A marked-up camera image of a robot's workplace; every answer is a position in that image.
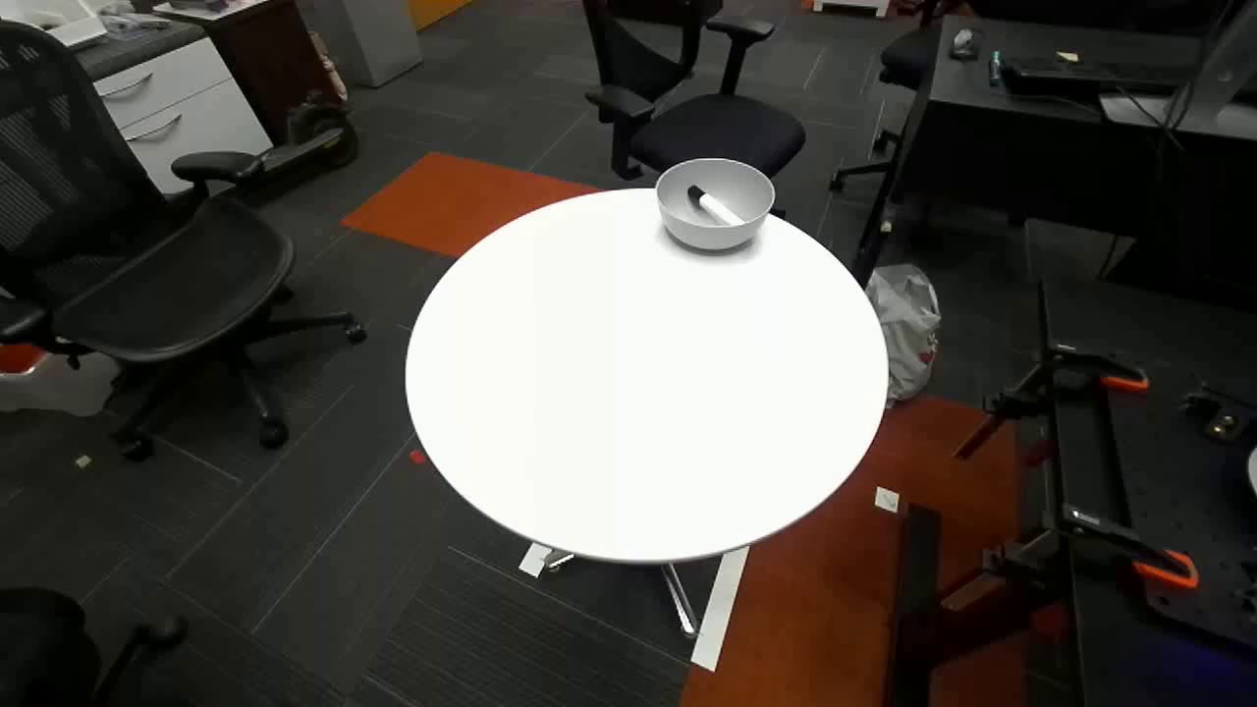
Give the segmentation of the orange-handled clamp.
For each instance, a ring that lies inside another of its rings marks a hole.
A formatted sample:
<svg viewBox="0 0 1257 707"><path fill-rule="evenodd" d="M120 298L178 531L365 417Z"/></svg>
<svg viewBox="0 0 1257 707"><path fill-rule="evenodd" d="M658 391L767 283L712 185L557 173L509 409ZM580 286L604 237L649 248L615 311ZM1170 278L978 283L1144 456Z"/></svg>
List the orange-handled clamp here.
<svg viewBox="0 0 1257 707"><path fill-rule="evenodd" d="M970 460L1000 423L1046 413L1059 391L1137 396L1150 377L1113 354L1047 341L1026 375L987 402L987 419L958 446L958 460Z"/></svg>
<svg viewBox="0 0 1257 707"><path fill-rule="evenodd" d="M1094 546L1122 563L1145 590L1198 592L1203 573L1187 549L1144 539L1137 531L1064 503L1038 533L993 549L996 570L1046 573L1068 546Z"/></svg>

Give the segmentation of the black and white marker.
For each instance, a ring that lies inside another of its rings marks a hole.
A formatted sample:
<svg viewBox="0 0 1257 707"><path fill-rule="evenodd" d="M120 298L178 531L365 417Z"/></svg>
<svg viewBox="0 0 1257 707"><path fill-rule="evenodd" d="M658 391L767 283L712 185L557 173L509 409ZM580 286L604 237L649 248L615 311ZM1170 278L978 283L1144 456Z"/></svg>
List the black and white marker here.
<svg viewBox="0 0 1257 707"><path fill-rule="evenodd" d="M688 185L688 202L717 226L741 226L717 198L704 192L700 185Z"/></svg>

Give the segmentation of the black mesh office chair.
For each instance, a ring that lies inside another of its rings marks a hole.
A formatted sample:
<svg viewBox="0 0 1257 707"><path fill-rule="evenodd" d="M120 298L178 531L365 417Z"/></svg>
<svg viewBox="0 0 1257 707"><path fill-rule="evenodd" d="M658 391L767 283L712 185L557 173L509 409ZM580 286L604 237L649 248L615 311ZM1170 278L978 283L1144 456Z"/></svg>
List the black mesh office chair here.
<svg viewBox="0 0 1257 707"><path fill-rule="evenodd" d="M189 154L171 163L196 202L178 207L145 178L82 58L49 31L0 25L0 338L140 375L112 442L154 453L145 417L200 366L222 366L259 417L259 446L284 449L288 419L250 347L332 325L365 338L350 311L269 319L292 295L295 239L231 192L263 158Z"/></svg>

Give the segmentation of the lower orange-handled clamp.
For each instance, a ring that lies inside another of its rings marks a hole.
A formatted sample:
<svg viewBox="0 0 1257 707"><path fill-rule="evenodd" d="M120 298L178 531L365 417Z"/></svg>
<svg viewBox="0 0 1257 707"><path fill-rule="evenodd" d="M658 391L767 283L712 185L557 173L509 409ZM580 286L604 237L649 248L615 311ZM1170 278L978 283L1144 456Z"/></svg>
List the lower orange-handled clamp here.
<svg viewBox="0 0 1257 707"><path fill-rule="evenodd" d="M1187 549L1144 539L1137 531L1064 503L1038 533L993 549L996 570L1046 573L1068 546L1094 546L1122 563L1145 590L1198 592L1203 573Z"/></svg>

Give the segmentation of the black padded office chair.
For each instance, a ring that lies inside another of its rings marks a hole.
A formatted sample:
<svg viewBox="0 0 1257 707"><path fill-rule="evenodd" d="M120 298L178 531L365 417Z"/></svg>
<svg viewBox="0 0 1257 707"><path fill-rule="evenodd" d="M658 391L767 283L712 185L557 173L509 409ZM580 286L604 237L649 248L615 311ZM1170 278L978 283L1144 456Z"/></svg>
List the black padded office chair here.
<svg viewBox="0 0 1257 707"><path fill-rule="evenodd" d="M805 144L805 126L786 109L739 91L754 42L772 36L768 21L726 16L722 0L580 0L593 42L597 86L584 104L611 131L611 169L670 169L688 158L734 158L783 173ZM662 105L691 80L700 41L717 31L726 63L717 86Z"/></svg>

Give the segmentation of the grey round bowl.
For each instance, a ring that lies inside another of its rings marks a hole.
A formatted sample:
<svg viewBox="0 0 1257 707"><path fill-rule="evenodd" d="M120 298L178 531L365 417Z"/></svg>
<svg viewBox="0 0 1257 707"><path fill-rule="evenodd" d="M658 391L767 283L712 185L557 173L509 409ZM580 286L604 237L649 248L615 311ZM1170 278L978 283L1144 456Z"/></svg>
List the grey round bowl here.
<svg viewBox="0 0 1257 707"><path fill-rule="evenodd" d="M741 226L717 226L688 202L688 185L717 198ZM662 232L695 252L734 252L750 243L776 202L772 181L734 158L675 163L657 178Z"/></svg>

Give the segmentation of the black keyboard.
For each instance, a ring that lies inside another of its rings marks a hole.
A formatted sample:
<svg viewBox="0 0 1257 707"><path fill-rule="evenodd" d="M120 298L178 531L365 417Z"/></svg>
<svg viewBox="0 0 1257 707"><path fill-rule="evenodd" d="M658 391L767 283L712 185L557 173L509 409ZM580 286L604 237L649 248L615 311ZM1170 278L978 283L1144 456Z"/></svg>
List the black keyboard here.
<svg viewBox="0 0 1257 707"><path fill-rule="evenodd" d="M1000 84L1016 95L1094 95L1115 86L1137 86L1137 76L1102 63L1059 63L1009 54L1000 63Z"/></svg>

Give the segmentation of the white table base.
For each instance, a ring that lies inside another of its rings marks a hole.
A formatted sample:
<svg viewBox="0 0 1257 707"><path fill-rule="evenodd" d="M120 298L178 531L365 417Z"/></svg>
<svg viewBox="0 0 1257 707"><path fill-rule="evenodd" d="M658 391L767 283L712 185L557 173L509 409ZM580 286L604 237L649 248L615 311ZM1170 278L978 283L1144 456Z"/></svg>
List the white table base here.
<svg viewBox="0 0 1257 707"><path fill-rule="evenodd" d="M691 596L691 586L682 583L675 563L658 570L679 631L691 642L691 663L700 671L714 671L722 659L747 563L750 563L747 546L717 554L712 590L704 596Z"/></svg>

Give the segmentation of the white plastic bag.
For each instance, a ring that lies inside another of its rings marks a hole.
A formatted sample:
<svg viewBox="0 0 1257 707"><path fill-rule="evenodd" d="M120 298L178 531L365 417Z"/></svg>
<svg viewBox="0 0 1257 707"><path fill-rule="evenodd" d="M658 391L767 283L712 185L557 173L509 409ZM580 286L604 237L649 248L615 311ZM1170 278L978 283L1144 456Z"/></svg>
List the white plastic bag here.
<svg viewBox="0 0 1257 707"><path fill-rule="evenodd" d="M889 347L889 402L903 405L932 385L940 360L940 292L924 266L889 262L870 271L866 304Z"/></svg>

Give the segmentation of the grey computer mouse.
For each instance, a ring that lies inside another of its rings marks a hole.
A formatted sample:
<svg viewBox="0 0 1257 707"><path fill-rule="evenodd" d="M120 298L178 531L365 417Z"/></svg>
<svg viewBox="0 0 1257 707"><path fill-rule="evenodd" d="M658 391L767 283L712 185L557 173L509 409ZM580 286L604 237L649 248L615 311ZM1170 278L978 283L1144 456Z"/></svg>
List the grey computer mouse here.
<svg viewBox="0 0 1257 707"><path fill-rule="evenodd" d="M978 41L970 27L951 36L951 58L974 58L978 54Z"/></svg>

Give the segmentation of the black electric scooter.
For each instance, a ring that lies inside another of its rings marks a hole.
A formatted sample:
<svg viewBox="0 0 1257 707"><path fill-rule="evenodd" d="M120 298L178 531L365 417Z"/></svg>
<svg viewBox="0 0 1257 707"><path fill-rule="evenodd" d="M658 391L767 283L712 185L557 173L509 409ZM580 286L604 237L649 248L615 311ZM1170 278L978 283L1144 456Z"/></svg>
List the black electric scooter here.
<svg viewBox="0 0 1257 707"><path fill-rule="evenodd" d="M268 189L314 169L343 169L362 154L356 131L350 113L319 95L307 95L297 105L284 118L284 142L263 151L243 185Z"/></svg>

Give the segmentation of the white drawer cabinet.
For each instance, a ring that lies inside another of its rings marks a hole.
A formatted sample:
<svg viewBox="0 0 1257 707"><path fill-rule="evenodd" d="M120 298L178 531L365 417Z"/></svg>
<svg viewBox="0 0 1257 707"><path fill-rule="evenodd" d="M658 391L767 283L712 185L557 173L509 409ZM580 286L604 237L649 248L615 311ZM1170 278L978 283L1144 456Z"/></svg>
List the white drawer cabinet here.
<svg viewBox="0 0 1257 707"><path fill-rule="evenodd" d="M263 154L269 144L248 95L196 25L125 21L98 42L79 49L79 63L165 198L189 192L189 181L171 173L183 154Z"/></svg>

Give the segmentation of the black desk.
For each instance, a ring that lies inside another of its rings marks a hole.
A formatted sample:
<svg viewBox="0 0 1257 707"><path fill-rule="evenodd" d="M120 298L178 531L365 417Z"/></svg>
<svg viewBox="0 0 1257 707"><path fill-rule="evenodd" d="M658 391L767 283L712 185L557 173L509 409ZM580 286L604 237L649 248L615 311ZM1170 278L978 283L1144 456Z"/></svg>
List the black desk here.
<svg viewBox="0 0 1257 707"><path fill-rule="evenodd" d="M974 58L951 58L970 27ZM1219 36L948 16L852 266L870 277L891 202L954 202L1012 222L1130 237L1182 283L1251 286L1251 25ZM1137 86L1016 95L1009 54L1102 63Z"/></svg>

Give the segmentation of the upper orange-handled clamp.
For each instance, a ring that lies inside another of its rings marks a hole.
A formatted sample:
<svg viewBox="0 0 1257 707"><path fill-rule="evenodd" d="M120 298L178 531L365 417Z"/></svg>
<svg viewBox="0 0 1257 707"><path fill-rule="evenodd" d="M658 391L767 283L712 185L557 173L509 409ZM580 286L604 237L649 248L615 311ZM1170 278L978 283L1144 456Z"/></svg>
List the upper orange-handled clamp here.
<svg viewBox="0 0 1257 707"><path fill-rule="evenodd" d="M987 402L987 419L958 446L958 460L970 460L1000 423L1046 413L1059 391L1137 396L1150 377L1113 354L1047 341L1026 375Z"/></svg>

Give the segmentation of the black chair at bottom left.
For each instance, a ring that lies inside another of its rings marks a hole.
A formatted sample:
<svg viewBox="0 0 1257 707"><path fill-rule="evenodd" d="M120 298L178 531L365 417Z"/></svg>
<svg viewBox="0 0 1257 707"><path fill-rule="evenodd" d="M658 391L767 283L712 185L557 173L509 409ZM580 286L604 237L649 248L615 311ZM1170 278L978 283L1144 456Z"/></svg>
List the black chair at bottom left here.
<svg viewBox="0 0 1257 707"><path fill-rule="evenodd" d="M0 707L189 707L145 679L183 637L183 616L133 624L112 663L103 663L74 596L38 586L0 590Z"/></svg>

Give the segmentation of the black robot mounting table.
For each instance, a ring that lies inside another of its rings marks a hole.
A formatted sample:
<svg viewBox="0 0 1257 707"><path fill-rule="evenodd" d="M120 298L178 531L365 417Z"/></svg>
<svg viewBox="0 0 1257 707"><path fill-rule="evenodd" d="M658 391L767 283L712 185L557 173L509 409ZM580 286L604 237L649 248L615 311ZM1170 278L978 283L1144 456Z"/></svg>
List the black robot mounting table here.
<svg viewBox="0 0 1257 707"><path fill-rule="evenodd" d="M899 546L889 702L932 707L940 668L1047 622L1073 707L1257 707L1257 319L1130 286L1046 283L1031 359L1047 341L1137 366L1150 391L1059 391L1046 413L1021 417L1046 434L1012 460L1038 503L996 546L1026 541L1073 503L1187 549L1203 590L1145 590L1094 546L1068 546L1046 573L996 570L991 546L944 583L940 516L913 511Z"/></svg>

